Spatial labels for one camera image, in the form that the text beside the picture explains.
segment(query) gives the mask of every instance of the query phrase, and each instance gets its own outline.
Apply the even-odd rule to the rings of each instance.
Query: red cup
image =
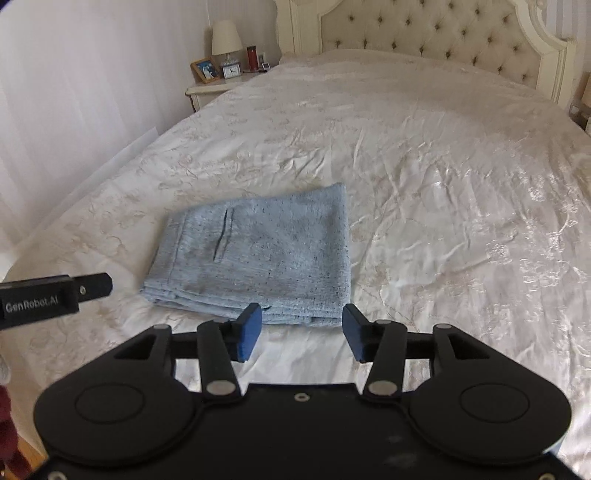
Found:
[[[252,72],[258,72],[258,57],[256,56],[256,47],[246,47],[248,53],[248,66]]]

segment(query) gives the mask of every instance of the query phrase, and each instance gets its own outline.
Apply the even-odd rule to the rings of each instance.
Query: wooden floor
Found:
[[[45,455],[40,454],[20,437],[18,439],[18,449],[27,458],[27,460],[29,460],[29,463],[33,467],[33,470],[38,468],[46,459]],[[9,471],[4,472],[4,478],[6,480],[17,480],[16,477]]]

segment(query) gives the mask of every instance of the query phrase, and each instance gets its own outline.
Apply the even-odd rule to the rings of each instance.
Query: tufted headboard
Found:
[[[574,41],[550,35],[545,0],[275,0],[281,51],[394,51],[472,64],[570,102]]]

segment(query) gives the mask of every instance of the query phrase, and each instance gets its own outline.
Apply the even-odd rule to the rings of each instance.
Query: black sensor bar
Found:
[[[0,283],[0,330],[77,313],[79,303],[107,297],[112,290],[106,273]]]

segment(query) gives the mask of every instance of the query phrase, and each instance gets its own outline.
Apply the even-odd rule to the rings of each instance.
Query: maroon fabric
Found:
[[[18,451],[17,429],[10,418],[10,398],[5,387],[0,387],[0,464],[18,478],[31,474],[31,465]]]

